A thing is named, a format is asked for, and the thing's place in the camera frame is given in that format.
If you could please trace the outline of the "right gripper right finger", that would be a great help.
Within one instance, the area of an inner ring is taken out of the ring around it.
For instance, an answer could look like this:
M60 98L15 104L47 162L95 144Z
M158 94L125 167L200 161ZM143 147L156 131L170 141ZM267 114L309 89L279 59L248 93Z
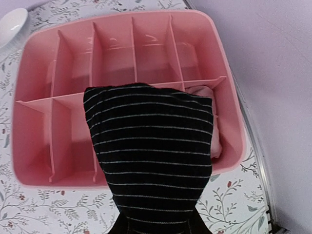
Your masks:
M200 217L197 209L194 209L186 223L187 234L212 234Z

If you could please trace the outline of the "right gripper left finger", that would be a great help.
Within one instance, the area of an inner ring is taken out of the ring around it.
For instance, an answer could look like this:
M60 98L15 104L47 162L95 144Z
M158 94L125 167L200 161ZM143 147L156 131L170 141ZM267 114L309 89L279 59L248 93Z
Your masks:
M113 225L113 234L131 234L130 222L126 215L120 213Z

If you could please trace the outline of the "black striped underwear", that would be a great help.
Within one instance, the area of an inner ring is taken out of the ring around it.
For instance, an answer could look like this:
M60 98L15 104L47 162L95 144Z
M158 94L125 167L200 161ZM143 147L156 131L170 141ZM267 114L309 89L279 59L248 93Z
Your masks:
M132 234L186 234L212 174L212 100L144 83L88 87L99 165Z

